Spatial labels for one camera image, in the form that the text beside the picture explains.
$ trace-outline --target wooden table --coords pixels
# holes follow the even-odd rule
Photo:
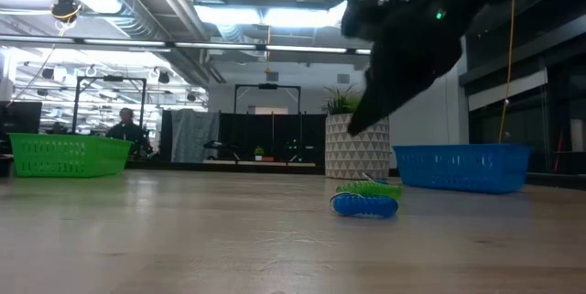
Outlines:
[[[336,215],[321,176],[131,170],[0,184],[2,293],[584,293],[586,192],[406,188]]]

